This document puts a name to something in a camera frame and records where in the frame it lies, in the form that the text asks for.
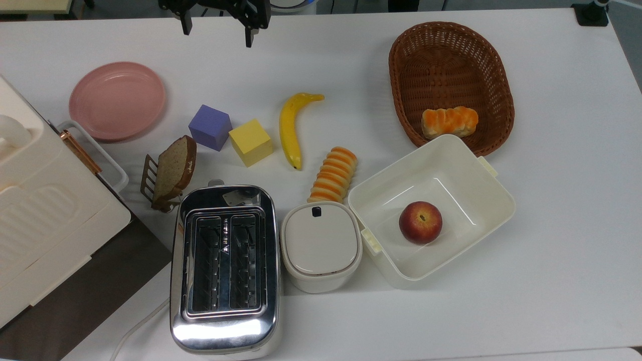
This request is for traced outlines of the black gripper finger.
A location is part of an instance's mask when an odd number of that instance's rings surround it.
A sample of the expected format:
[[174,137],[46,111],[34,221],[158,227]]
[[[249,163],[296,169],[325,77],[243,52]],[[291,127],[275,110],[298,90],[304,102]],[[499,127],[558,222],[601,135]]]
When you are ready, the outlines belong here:
[[181,21],[183,33],[189,35],[192,28],[190,10],[194,7],[194,1],[189,0],[160,0],[158,6],[163,10],[169,10]]
[[228,12],[242,23],[248,48],[252,47],[254,35],[258,34],[260,29],[266,29],[271,19],[269,1],[232,1]]

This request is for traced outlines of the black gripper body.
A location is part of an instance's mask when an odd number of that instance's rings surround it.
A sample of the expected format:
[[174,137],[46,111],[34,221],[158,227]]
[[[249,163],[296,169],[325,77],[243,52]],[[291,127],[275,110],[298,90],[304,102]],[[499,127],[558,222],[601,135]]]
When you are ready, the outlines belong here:
[[238,1],[227,1],[227,0],[198,0],[196,3],[205,8],[212,8],[223,10],[227,13],[238,13],[239,7],[237,5]]

